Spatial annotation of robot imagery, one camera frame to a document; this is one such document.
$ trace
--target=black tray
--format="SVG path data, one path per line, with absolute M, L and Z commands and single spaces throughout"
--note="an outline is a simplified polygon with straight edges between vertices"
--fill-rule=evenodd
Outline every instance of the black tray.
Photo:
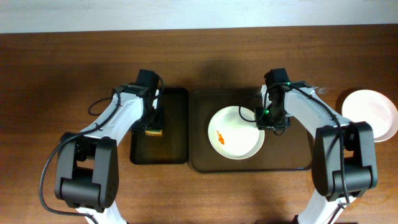
M 165 110 L 163 136 L 132 134 L 133 164 L 182 164 L 188 160 L 188 91 L 166 88 L 159 106 Z
M 208 125 L 213 115 L 227 106 L 239 106 L 258 90 L 206 90 L 190 97 L 189 143 L 190 165 L 199 172 L 308 170 L 311 168 L 313 139 L 295 118 L 283 136 L 266 130 L 260 150 L 250 158 L 228 159 L 211 146 Z M 252 100 L 242 106 L 254 110 L 261 100 Z

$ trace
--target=black cable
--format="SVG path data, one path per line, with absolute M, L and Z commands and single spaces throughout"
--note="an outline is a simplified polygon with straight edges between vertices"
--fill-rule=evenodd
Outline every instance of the black cable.
M 247 97 L 246 99 L 244 99 L 243 102 L 239 105 L 239 108 L 238 108 L 239 116 L 240 116 L 244 121 L 247 121 L 247 122 L 258 122 L 258 121 L 260 121 L 260 120 L 264 117 L 264 113 L 261 113 L 260 118 L 255 119 L 255 120 L 248 120 L 248 119 L 244 118 L 244 117 L 242 116 L 242 113 L 241 113 L 241 108 L 242 108 L 241 105 L 242 105 L 244 102 L 246 102 L 247 100 L 251 99 L 251 98 L 261 98 L 261 95 L 252 95 L 252 96 L 249 96 L 249 97 Z
M 45 177 L 45 173 L 51 163 L 51 160 L 54 158 L 54 156 L 56 155 L 56 153 L 58 153 L 61 149 L 63 149 L 63 147 L 68 144 L 70 141 L 79 138 L 81 136 L 84 136 L 86 134 L 89 133 L 93 133 L 97 130 L 99 130 L 100 128 L 102 128 L 108 121 L 111 120 L 111 118 L 116 114 L 116 112 L 118 111 L 118 108 L 121 106 L 121 97 L 120 97 L 120 93 L 115 90 L 115 93 L 118 96 L 118 103 L 116 104 L 115 109 L 113 109 L 112 113 L 99 125 L 97 125 L 95 128 L 88 130 L 88 131 L 83 131 L 78 133 L 75 136 L 72 136 L 70 138 L 68 138 L 67 140 L 61 142 L 49 155 L 49 158 L 47 159 L 47 162 L 44 165 L 43 171 L 42 171 L 42 175 L 40 176 L 40 183 L 39 183 L 39 199 L 41 204 L 43 205 L 44 209 L 46 209 L 49 212 L 58 214 L 58 215 L 70 215 L 70 216 L 77 216 L 77 217 L 87 217 L 89 218 L 91 221 L 93 221 L 94 224 L 98 224 L 98 222 L 94 219 L 94 217 L 90 214 L 84 214 L 84 213 L 76 213 L 76 212 L 63 212 L 63 211 L 59 211 L 59 210 L 55 210 L 50 208 L 49 206 L 47 206 L 47 204 L 45 203 L 44 197 L 43 197 L 43 183 L 44 183 L 44 177 Z
M 273 132 L 274 132 L 274 134 L 276 136 L 282 136 L 285 133 L 286 128 L 287 128 L 287 118 L 286 118 L 286 115 L 285 115 L 285 123 L 284 123 L 284 128 L 283 128 L 282 132 L 279 133 L 279 134 L 276 132 L 276 130 L 273 130 Z
M 335 210 L 335 212 L 333 212 L 333 215 L 331 216 L 331 218 L 328 221 L 328 224 L 331 224 L 333 222 L 333 220 L 336 218 L 338 212 L 340 212 L 341 209 L 346 209 L 344 206 L 346 206 L 346 203 L 339 203 L 337 204 L 337 208 Z
M 112 96 L 95 101 L 92 105 L 90 105 L 90 106 L 88 107 L 87 113 L 90 114 L 90 115 L 92 115 L 92 116 L 99 116 L 99 115 L 101 115 L 102 112 L 101 112 L 101 113 L 92 113 L 92 112 L 91 112 L 91 109 L 93 109 L 93 107 L 94 107 L 97 103 L 100 103 L 100 102 L 105 101 L 105 100 L 112 100 Z

